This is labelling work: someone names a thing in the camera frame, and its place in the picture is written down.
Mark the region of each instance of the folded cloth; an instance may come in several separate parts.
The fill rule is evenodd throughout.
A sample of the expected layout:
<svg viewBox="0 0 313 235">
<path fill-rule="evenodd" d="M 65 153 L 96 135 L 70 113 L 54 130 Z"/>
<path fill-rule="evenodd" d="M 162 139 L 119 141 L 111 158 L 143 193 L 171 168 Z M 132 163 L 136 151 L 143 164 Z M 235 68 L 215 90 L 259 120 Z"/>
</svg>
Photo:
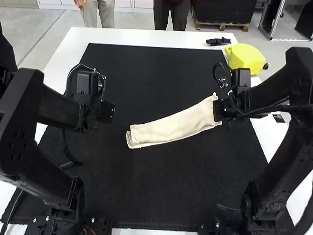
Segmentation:
<svg viewBox="0 0 313 235">
<path fill-rule="evenodd" d="M 213 101 L 215 93 L 200 103 L 176 114 L 141 125 L 131 125 L 126 132 L 129 148 L 142 148 L 150 145 L 178 141 L 202 131 L 211 129 L 222 122 L 215 122 Z"/>
</svg>

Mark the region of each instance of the yellow object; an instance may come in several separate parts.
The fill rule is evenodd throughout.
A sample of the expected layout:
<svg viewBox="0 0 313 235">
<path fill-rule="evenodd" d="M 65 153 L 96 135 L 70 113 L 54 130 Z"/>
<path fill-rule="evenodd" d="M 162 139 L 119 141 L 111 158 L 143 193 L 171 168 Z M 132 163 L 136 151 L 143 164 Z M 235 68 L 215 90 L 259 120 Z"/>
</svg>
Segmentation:
<svg viewBox="0 0 313 235">
<path fill-rule="evenodd" d="M 244 43 L 225 47 L 225 52 L 229 57 L 228 65 L 232 70 L 249 68 L 251 75 L 259 74 L 266 61 L 263 54 L 257 48 Z"/>
</svg>

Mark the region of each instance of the floor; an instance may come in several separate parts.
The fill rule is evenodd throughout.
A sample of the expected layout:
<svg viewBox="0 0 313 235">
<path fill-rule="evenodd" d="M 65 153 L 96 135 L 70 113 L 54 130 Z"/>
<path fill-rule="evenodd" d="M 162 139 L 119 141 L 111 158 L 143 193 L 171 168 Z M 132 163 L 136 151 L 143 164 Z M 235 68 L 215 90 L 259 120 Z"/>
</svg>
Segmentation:
<svg viewBox="0 0 313 235">
<path fill-rule="evenodd" d="M 235 34 L 238 42 L 257 47 L 271 63 L 267 71 L 260 74 L 261 80 L 279 70 L 285 64 L 285 52 L 294 46 L 311 47 L 312 42 L 269 42 L 258 30 L 261 12 L 253 15 L 249 32 L 238 27 L 226 27 L 226 32 Z M 280 21 L 281 27 L 274 38 L 292 38 L 295 32 L 285 22 L 292 19 L 288 14 Z M 1 8 L 0 21 L 3 32 L 14 47 L 19 67 L 43 70 L 54 51 L 72 26 L 83 26 L 79 11 Z M 153 14 L 115 13 L 116 28 L 154 29 Z M 173 30 L 169 23 L 167 30 Z M 196 31 L 191 16 L 188 16 L 187 31 Z M 217 27 L 201 28 L 201 31 L 219 31 Z"/>
</svg>

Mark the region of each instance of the person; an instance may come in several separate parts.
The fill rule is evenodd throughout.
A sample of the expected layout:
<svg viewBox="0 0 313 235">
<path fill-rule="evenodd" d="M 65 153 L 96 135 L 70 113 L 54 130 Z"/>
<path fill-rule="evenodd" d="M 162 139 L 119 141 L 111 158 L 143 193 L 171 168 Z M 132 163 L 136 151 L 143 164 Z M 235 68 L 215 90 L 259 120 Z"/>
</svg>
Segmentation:
<svg viewBox="0 0 313 235">
<path fill-rule="evenodd" d="M 7 41 L 2 33 L 0 22 L 0 66 L 9 69 L 11 72 L 16 72 L 18 67 L 15 61 L 14 50 L 11 44 Z"/>
<path fill-rule="evenodd" d="M 97 27 L 97 11 L 103 28 L 114 28 L 115 0 L 74 0 L 81 10 L 85 27 Z"/>
<path fill-rule="evenodd" d="M 154 0 L 153 14 L 155 30 L 166 30 L 170 11 L 173 29 L 185 31 L 189 11 L 189 0 Z"/>
</svg>

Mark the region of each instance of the white table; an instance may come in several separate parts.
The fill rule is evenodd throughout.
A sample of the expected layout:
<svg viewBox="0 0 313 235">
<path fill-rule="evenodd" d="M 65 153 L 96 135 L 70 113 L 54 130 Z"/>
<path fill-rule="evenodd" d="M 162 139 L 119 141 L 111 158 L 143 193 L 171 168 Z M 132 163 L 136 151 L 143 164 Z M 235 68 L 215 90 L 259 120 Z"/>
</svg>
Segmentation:
<svg viewBox="0 0 313 235">
<path fill-rule="evenodd" d="M 66 89 L 67 75 L 70 69 L 79 63 L 88 43 L 116 44 L 148 47 L 177 47 L 194 49 L 221 49 L 224 46 L 210 47 L 205 41 L 210 38 L 230 38 L 232 44 L 238 43 L 232 33 L 210 32 L 174 32 L 150 31 L 131 29 L 101 29 L 101 28 L 76 28 L 67 33 L 62 43 L 46 66 L 44 83 L 63 94 Z M 258 77 L 251 79 L 253 86 L 260 83 Z M 267 161 L 270 161 L 276 152 L 288 129 L 287 124 L 277 123 L 272 115 L 262 119 L 251 120 L 253 128 L 259 139 Z M 40 141 L 46 129 L 45 125 L 38 124 L 35 140 Z M 0 214 L 2 214 L 15 190 L 14 186 L 0 182 Z M 296 223 L 301 217 L 312 191 L 312 174 L 301 183 L 288 200 L 287 207 L 291 218 Z M 8 227 L 7 234 L 23 235 L 26 225 Z M 147 231 L 131 229 L 114 229 L 114 235 L 184 235 L 188 232 L 173 231 Z"/>
</svg>

